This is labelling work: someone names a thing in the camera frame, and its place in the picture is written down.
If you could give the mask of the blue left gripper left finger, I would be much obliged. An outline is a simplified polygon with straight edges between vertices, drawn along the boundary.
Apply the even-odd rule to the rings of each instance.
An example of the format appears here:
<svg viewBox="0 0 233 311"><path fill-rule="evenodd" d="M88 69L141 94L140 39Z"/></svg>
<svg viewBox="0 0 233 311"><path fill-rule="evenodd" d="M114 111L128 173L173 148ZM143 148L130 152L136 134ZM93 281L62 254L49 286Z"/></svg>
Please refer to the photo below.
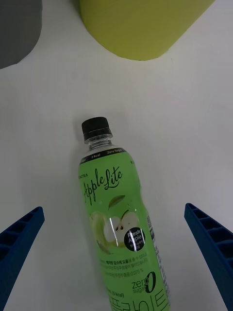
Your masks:
<svg viewBox="0 0 233 311"><path fill-rule="evenodd" d="M45 221L36 207L0 234L0 310L4 310L30 248Z"/></svg>

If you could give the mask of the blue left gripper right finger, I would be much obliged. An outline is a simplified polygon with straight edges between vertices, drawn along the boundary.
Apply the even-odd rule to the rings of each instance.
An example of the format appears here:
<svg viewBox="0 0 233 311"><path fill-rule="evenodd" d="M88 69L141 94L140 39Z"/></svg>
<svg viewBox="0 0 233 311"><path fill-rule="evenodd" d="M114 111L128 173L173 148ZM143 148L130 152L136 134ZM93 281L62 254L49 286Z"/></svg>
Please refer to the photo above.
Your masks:
<svg viewBox="0 0 233 311"><path fill-rule="evenodd" d="M227 310L233 310L233 233L191 203L184 218L199 246Z"/></svg>

